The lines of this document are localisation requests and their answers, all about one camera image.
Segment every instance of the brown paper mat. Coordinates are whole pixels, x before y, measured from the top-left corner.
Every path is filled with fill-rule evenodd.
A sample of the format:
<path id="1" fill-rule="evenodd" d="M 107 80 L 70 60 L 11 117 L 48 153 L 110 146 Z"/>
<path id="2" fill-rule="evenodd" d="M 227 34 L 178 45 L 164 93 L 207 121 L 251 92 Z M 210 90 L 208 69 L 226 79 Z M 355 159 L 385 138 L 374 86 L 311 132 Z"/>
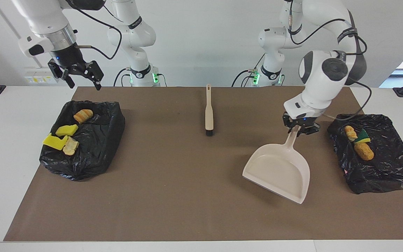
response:
<path id="1" fill-rule="evenodd" d="M 73 99 L 119 101 L 126 130 L 107 173 L 71 182 L 40 167 L 5 241 L 403 239 L 403 191 L 355 195 L 326 129 L 295 143 L 311 169 L 302 205 L 242 178 L 260 146 L 285 142 L 283 102 L 302 87 L 79 87 Z M 349 88 L 328 114 L 358 109 Z"/>

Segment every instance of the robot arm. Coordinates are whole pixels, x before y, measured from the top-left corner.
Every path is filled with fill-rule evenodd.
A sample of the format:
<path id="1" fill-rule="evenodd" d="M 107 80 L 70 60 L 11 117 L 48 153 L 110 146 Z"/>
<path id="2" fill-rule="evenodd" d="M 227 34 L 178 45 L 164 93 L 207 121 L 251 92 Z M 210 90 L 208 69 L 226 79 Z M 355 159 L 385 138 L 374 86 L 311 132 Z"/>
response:
<path id="1" fill-rule="evenodd" d="M 121 48 L 130 63 L 130 82 L 133 86 L 158 86 L 158 68 L 150 64 L 142 47 L 152 46 L 156 34 L 139 15 L 135 0 L 112 0 L 115 16 L 128 25 L 116 26 L 122 31 Z M 108 39 L 117 45 L 119 34 L 112 29 L 108 31 Z"/>
<path id="2" fill-rule="evenodd" d="M 299 125 L 301 133 L 312 134 L 319 131 L 315 119 L 325 112 L 342 87 L 351 85 L 363 77 L 366 72 L 366 61 L 360 48 L 352 14 L 340 0 L 284 1 L 286 3 L 281 12 L 281 20 L 286 19 L 287 12 L 290 16 L 290 9 L 292 9 L 292 17 L 286 19 L 291 29 L 271 28 L 261 33 L 260 41 L 264 40 L 261 45 L 264 45 L 262 47 L 270 58 L 264 61 L 264 65 L 259 70 L 259 74 L 267 77 L 259 78 L 259 86 L 272 85 L 278 77 L 283 63 L 283 60 L 274 60 L 274 55 L 283 59 L 283 56 L 279 56 L 281 53 L 278 50 L 302 45 L 305 33 L 302 31 L 302 22 L 299 18 L 304 17 L 305 20 L 317 26 L 323 26 L 331 20 L 340 20 L 323 26 L 337 37 L 339 49 L 309 52 L 299 67 L 299 77 L 306 88 L 301 94 L 284 103 L 287 111 L 283 116 L 285 125 L 290 129 Z M 267 42 L 268 38 L 273 38 L 277 42 Z"/>
<path id="3" fill-rule="evenodd" d="M 66 81 L 70 88 L 75 86 L 69 75 L 80 75 L 94 83 L 97 90 L 104 74 L 96 61 L 85 62 L 77 48 L 76 30 L 72 30 L 62 13 L 63 8 L 73 5 L 82 10 L 98 10 L 105 0 L 12 0 L 16 9 L 29 23 L 34 34 L 19 41 L 26 56 L 50 53 L 48 62 L 54 77 Z"/>

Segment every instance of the sponge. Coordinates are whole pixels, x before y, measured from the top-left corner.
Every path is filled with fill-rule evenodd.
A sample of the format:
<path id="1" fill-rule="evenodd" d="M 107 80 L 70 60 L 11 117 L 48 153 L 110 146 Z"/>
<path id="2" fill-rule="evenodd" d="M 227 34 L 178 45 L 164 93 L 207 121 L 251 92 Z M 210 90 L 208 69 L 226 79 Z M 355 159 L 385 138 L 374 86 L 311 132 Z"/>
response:
<path id="1" fill-rule="evenodd" d="M 61 126 L 60 128 L 57 129 L 56 135 L 57 136 L 64 136 L 64 135 L 72 136 L 72 135 L 74 135 L 74 133 L 77 131 L 78 128 L 79 128 L 79 126 L 77 126 L 77 124 Z"/>
<path id="2" fill-rule="evenodd" d="M 43 140 L 43 145 L 47 145 L 49 147 L 52 147 L 56 150 L 62 150 L 64 145 L 66 144 L 66 141 L 68 140 L 68 136 L 64 136 L 63 139 L 60 139 L 56 136 L 52 136 L 52 133 L 50 133 L 44 140 Z"/>
<path id="3" fill-rule="evenodd" d="M 358 134 L 357 139 L 354 141 L 355 144 L 362 144 L 365 142 L 371 142 L 371 139 L 368 136 L 368 133 L 366 132 L 366 130 L 362 129 L 362 131 L 360 131 L 360 133 Z"/>

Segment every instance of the white dustpan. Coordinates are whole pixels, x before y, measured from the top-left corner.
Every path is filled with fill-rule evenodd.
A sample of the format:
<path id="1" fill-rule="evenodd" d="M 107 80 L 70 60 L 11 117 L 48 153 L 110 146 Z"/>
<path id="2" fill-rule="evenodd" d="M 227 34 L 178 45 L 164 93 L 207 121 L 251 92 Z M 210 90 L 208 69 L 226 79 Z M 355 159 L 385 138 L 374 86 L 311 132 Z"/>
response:
<path id="1" fill-rule="evenodd" d="M 310 181 L 309 164 L 293 149 L 299 127 L 293 128 L 284 145 L 264 145 L 246 164 L 242 176 L 280 196 L 301 204 Z"/>

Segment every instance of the black plastic bag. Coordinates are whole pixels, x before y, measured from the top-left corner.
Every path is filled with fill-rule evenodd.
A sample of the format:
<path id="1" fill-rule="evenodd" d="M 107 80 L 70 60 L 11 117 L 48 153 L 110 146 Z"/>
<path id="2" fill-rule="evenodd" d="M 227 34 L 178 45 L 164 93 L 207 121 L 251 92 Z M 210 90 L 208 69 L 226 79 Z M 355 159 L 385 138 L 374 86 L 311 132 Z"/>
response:
<path id="1" fill-rule="evenodd" d="M 78 124 L 73 115 L 80 110 L 92 110 L 94 115 L 83 124 Z M 79 142 L 76 153 L 65 155 L 63 151 L 43 145 L 40 163 L 53 174 L 77 181 L 105 173 L 115 156 L 125 129 L 125 118 L 118 102 L 93 103 L 89 101 L 67 102 L 51 129 L 55 136 L 63 125 L 78 124 L 72 136 Z"/>
<path id="2" fill-rule="evenodd" d="M 339 115 L 347 118 L 350 115 Z M 349 142 L 345 126 L 352 126 L 356 132 L 362 129 L 368 133 L 368 145 L 374 152 L 374 159 L 364 161 Z M 349 188 L 360 193 L 386 193 L 403 190 L 403 142 L 393 127 L 393 122 L 384 115 L 360 115 L 348 121 L 335 120 L 327 129 L 334 142 L 334 152 Z"/>

